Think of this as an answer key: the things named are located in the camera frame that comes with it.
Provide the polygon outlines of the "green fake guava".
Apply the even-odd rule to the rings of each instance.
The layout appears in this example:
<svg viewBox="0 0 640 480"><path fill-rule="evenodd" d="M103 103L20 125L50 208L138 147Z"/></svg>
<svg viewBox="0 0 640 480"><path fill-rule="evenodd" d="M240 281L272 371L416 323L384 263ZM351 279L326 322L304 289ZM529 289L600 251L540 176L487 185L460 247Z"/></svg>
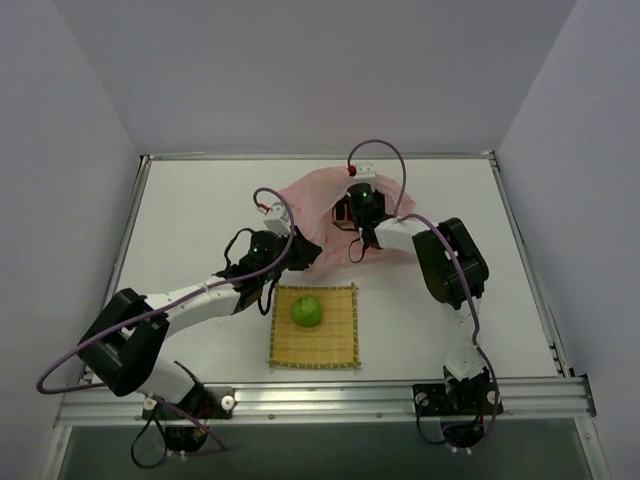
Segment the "green fake guava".
<svg viewBox="0 0 640 480"><path fill-rule="evenodd" d="M322 306L319 298L314 295L303 295L296 298L291 306L292 321L300 327L313 328L322 321Z"/></svg>

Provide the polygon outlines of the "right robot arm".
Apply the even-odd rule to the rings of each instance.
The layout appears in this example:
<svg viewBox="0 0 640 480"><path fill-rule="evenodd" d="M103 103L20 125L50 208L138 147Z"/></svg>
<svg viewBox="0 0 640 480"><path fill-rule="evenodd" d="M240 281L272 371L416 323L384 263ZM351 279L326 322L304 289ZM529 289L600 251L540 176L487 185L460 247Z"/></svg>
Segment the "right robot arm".
<svg viewBox="0 0 640 480"><path fill-rule="evenodd" d="M394 217L367 183L350 186L345 201L363 252L394 250L417 258L427 290L442 308L444 372L454 380L443 390L445 403L455 412L469 411L480 400L477 384L487 385L494 377L480 345L475 304L484 293L489 269L469 231L458 218L435 224L415 213Z"/></svg>

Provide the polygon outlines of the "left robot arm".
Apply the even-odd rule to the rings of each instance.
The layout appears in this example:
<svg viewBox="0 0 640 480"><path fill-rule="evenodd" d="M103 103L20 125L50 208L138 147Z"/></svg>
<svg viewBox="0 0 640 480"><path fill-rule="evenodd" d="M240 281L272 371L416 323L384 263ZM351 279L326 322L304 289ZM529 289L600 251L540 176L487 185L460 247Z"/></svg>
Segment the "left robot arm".
<svg viewBox="0 0 640 480"><path fill-rule="evenodd" d="M291 238L252 232L247 253L202 284L149 295L118 291L81 338L78 356L114 395L160 397L177 418L190 419L201 409L204 388L186 367L161 356L165 339L246 310L266 284L286 270L308 269L321 253L298 229Z"/></svg>

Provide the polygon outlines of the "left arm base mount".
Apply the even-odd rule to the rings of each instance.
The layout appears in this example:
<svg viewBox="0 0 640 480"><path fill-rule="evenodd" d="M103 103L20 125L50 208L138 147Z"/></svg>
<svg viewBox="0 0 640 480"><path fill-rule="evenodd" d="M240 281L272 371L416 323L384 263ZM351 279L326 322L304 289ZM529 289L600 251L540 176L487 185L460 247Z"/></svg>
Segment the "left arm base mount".
<svg viewBox="0 0 640 480"><path fill-rule="evenodd" d="M229 448L211 430L212 420L230 420L236 407L232 388L213 390L197 383L178 404L157 396L147 396L146 416L159 428L161 439L171 454L203 456L227 452Z"/></svg>

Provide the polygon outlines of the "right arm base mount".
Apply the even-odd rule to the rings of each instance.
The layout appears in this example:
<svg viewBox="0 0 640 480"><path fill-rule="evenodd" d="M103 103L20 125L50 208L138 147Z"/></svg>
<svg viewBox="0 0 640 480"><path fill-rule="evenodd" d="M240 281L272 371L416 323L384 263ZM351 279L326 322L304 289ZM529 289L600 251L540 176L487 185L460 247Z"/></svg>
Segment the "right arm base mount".
<svg viewBox="0 0 640 480"><path fill-rule="evenodd" d="M447 447L454 454L471 455L493 432L504 413L496 387L452 386L445 383L412 386L415 425L420 438L430 446ZM439 437L429 438L423 418L439 420Z"/></svg>

